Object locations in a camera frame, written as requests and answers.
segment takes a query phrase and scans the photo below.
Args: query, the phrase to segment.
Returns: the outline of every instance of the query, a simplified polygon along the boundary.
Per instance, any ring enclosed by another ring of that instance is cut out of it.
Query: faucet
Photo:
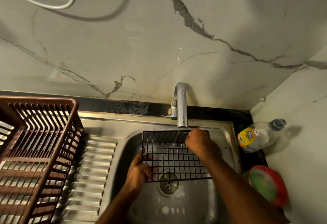
[[[178,82],[175,86],[173,100],[171,100],[170,118],[177,120],[177,127],[187,127],[187,105],[186,90],[182,82]]]

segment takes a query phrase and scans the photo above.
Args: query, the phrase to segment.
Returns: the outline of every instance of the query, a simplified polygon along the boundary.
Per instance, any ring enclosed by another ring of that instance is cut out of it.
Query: transparent plastic bottle
[[[239,145],[246,153],[256,152],[274,143],[279,135],[278,131],[285,125],[284,119],[253,123],[237,135]]]

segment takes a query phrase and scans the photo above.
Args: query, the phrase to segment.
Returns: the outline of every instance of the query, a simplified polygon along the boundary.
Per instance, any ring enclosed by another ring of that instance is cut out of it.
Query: brown plastic dish rack
[[[83,133],[78,107],[0,97],[0,224],[51,223]]]

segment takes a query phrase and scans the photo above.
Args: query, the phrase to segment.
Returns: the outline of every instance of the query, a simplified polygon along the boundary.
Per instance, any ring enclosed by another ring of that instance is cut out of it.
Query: running water
[[[174,146],[175,146],[175,143],[176,143],[176,140],[177,140],[177,137],[178,137],[178,133],[179,133],[179,131],[180,131],[180,128],[178,128],[178,131],[177,131],[177,133],[176,133],[176,137],[175,137],[175,140],[174,140],[174,143],[173,143],[173,148],[174,148]]]

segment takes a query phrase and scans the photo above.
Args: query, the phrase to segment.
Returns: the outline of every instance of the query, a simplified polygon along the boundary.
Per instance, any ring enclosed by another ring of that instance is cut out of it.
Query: black countertop
[[[2,90],[0,90],[0,95],[71,97]],[[71,98],[74,98],[79,102],[79,110],[82,111],[107,112],[143,116],[161,116],[168,115],[168,110],[170,108],[170,105],[168,104],[152,102],[116,101],[87,97]],[[250,111],[222,108],[187,106],[187,118],[212,121],[232,121],[234,124],[234,130],[236,135],[253,123]],[[240,156],[242,160],[243,171],[247,171],[256,164],[267,165],[267,161],[262,150],[254,153],[245,153],[240,149]]]

